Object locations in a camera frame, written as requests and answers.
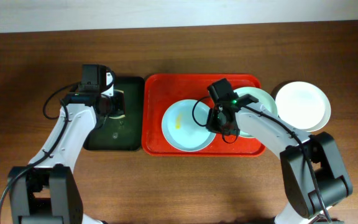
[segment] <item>white bowl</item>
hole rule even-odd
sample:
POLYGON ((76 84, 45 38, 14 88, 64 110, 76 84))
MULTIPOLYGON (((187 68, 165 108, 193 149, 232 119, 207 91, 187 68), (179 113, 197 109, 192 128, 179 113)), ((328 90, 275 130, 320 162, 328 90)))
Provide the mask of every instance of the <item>white bowl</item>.
MULTIPOLYGON (((270 94, 268 94, 266 91, 261 90, 260 88, 255 87, 242 87, 234 90, 235 93, 237 93, 239 96, 244 96, 245 94, 251 94, 252 96, 256 97, 260 103, 262 103, 268 111, 270 111, 275 116, 278 116, 277 112, 277 105, 274 102, 274 99, 270 94)), ((243 131, 240 131, 240 137, 243 138, 254 138, 252 135, 245 133, 243 131)))
POLYGON ((327 96, 307 82, 291 82, 276 95, 278 115, 283 121, 304 131, 317 131, 331 116, 327 96))
MULTIPOLYGON (((191 115, 197 101, 181 100, 172 104, 162 118, 162 133, 171 146, 185 152, 196 152, 207 147, 215 138, 215 133, 198 126, 191 115)), ((195 108, 195 118, 206 124, 209 106, 199 102, 195 108)))

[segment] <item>wooden table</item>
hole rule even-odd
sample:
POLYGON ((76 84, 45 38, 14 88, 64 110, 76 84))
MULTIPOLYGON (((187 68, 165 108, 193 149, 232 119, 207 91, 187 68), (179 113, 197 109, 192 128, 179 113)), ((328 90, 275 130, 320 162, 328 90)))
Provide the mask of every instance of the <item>wooden table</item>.
MULTIPOLYGON (((358 21, 0 34, 0 195, 55 125, 45 99, 81 78, 81 64, 118 75, 251 73, 271 92, 314 83, 328 96, 324 131, 340 148, 354 193, 330 210, 358 223, 358 21)), ((50 105, 57 114, 58 103, 50 105)), ((217 223, 273 217, 287 202, 279 160, 152 157, 82 150, 74 172, 85 213, 111 223, 217 223)), ((11 221, 9 199, 3 223, 11 221)))

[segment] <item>yellow food crumb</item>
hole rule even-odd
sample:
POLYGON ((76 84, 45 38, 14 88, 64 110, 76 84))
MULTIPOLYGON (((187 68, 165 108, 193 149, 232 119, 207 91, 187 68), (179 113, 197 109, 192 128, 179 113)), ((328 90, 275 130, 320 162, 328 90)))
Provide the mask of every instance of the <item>yellow food crumb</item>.
POLYGON ((180 129, 181 117, 182 117, 182 114, 179 114, 179 115, 177 116, 177 123, 176 123, 176 125, 175 125, 175 127, 176 127, 177 129, 180 129))

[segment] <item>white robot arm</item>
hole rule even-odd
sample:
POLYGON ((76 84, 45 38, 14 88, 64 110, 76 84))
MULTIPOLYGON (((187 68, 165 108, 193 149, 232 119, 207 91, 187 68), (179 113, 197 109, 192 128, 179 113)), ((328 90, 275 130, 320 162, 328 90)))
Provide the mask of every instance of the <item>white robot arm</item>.
POLYGON ((353 191, 332 136, 314 136, 294 128, 253 96, 238 97, 225 78, 210 85, 208 91, 214 102, 206 123, 209 131, 237 136, 240 130, 249 133, 281 161, 289 203, 274 224, 306 224, 321 212, 331 222, 327 209, 353 191), (314 170, 312 162, 321 163, 320 169, 314 170))
POLYGON ((27 167, 14 167, 9 173, 14 224, 105 223, 83 213, 73 171, 89 133, 103 125, 107 116, 124 116, 124 96, 114 91, 114 81, 108 67, 83 65, 79 90, 62 100, 60 116, 44 146, 27 167), (42 189, 49 189, 50 198, 34 197, 42 189))

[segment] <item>white wall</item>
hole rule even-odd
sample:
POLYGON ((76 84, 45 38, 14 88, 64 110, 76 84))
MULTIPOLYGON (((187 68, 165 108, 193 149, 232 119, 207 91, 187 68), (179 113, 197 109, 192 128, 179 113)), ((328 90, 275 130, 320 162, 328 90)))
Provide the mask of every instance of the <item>white wall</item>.
POLYGON ((358 19, 358 0, 0 0, 0 32, 358 19))

